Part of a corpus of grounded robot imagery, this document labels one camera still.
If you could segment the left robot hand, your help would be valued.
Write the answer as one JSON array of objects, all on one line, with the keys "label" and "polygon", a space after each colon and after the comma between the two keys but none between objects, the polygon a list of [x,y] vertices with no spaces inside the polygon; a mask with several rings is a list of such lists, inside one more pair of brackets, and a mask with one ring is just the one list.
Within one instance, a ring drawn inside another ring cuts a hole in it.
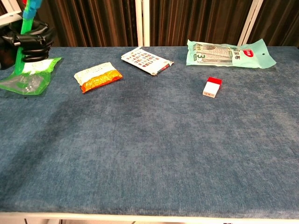
[{"label": "left robot hand", "polygon": [[34,20],[31,31],[21,34],[21,12],[6,13],[0,17],[0,69],[12,67],[17,50],[22,48],[23,62],[33,63],[49,57],[55,30],[45,22]]}]

